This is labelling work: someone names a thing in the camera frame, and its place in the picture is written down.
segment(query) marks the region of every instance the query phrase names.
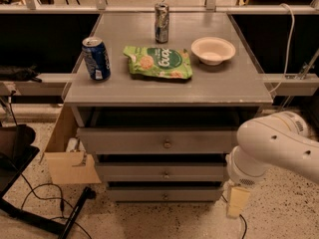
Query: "snack bag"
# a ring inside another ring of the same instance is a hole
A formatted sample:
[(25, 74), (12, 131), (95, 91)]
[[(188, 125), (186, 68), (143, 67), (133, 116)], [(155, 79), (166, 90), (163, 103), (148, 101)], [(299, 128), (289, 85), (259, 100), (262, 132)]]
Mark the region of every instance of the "snack bag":
[(187, 50), (126, 46), (131, 74), (167, 79), (189, 79), (192, 76)]

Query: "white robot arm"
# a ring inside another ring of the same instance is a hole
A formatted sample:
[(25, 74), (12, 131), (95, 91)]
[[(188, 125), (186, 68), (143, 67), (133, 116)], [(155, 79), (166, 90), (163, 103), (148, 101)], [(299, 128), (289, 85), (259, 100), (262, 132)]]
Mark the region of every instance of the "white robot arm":
[(234, 183), (253, 186), (276, 165), (319, 184), (319, 142), (308, 138), (308, 126), (298, 114), (251, 119), (239, 128), (237, 141), (227, 156), (227, 171)]

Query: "cabinet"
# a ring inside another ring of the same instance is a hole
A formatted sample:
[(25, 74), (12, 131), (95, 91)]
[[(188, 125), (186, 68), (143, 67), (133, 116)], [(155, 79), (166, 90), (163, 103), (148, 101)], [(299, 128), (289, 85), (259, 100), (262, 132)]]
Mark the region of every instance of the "cabinet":
[[(90, 79), (85, 63), (65, 99), (78, 137), (115, 201), (215, 201), (228, 179), (236, 130), (272, 98), (226, 14), (170, 13), (169, 41), (157, 44), (153, 12), (103, 13), (94, 35), (106, 44), (111, 77)], [(191, 53), (200, 37), (224, 38), (236, 56), (216, 67)], [(188, 81), (132, 77), (125, 45), (187, 49)]]

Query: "cardboard box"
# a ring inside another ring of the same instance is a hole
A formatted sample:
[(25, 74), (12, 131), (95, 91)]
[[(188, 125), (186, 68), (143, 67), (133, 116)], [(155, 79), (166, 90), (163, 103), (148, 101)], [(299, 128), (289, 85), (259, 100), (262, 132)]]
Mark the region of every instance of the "cardboard box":
[(76, 136), (77, 128), (71, 108), (63, 107), (44, 153), (53, 183), (101, 183), (89, 153), (65, 152), (69, 139)]

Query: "drawer handle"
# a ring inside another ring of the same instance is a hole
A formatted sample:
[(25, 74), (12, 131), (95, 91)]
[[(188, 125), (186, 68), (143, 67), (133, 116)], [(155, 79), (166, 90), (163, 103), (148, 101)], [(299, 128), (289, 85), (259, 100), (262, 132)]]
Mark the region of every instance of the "drawer handle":
[(162, 177), (163, 177), (164, 179), (169, 179), (169, 174), (168, 174), (168, 172), (165, 172)]
[(164, 195), (162, 196), (162, 200), (168, 201), (168, 195), (167, 195), (167, 194), (164, 194)]
[(171, 143), (170, 143), (169, 139), (165, 140), (165, 142), (163, 143), (163, 147), (164, 148), (171, 148)]

